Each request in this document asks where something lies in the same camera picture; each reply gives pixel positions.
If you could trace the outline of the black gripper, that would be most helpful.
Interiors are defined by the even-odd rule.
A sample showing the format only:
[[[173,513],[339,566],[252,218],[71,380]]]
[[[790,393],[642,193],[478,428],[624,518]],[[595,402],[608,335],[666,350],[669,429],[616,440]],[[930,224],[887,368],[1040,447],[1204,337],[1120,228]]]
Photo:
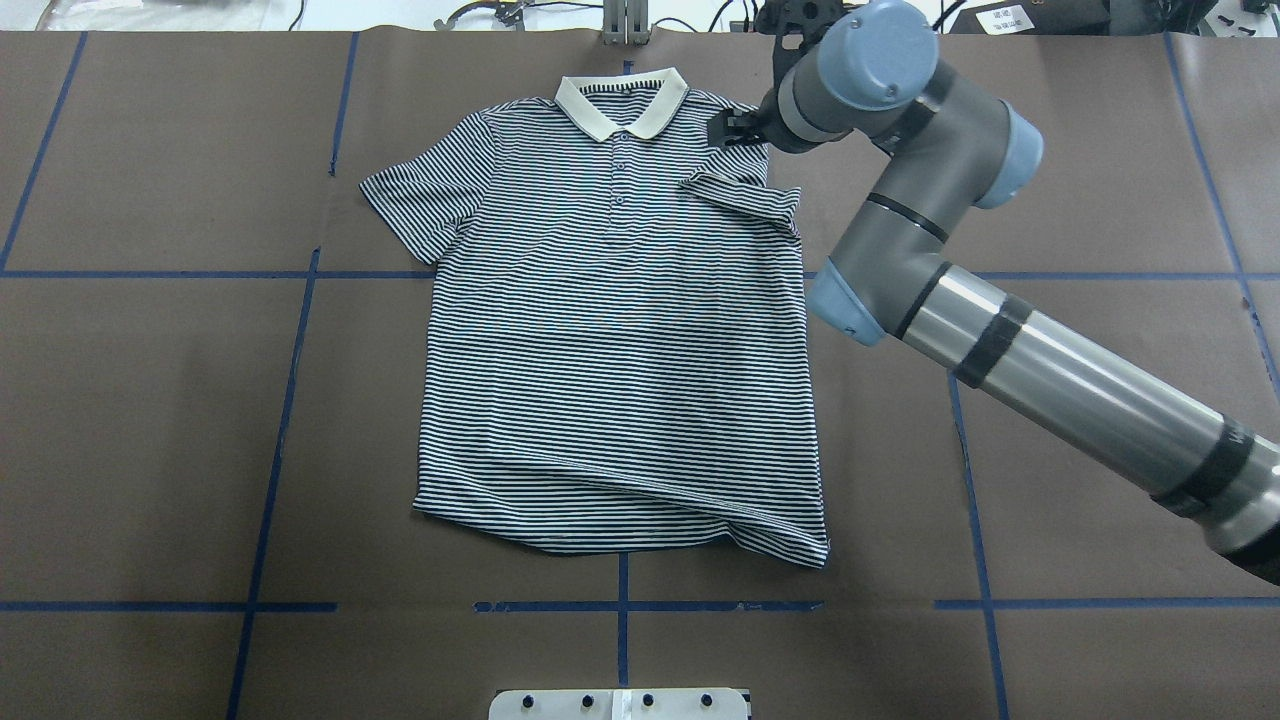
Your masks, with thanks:
[[[763,133],[765,117],[756,109],[726,108],[707,120],[707,143],[714,149],[768,143]]]

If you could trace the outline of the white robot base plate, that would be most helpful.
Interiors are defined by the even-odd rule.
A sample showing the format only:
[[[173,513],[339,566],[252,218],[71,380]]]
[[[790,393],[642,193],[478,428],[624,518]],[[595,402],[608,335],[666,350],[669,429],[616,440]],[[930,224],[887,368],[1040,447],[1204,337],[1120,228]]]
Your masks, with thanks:
[[[489,719],[751,719],[748,691],[730,687],[502,691]]]

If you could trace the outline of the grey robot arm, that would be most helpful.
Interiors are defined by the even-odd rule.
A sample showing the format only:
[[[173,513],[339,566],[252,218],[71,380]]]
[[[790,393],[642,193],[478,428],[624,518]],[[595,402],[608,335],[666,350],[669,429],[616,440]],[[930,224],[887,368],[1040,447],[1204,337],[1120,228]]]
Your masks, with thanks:
[[[765,132],[884,151],[831,316],[948,372],[996,596],[1277,588],[1277,41],[767,3]]]

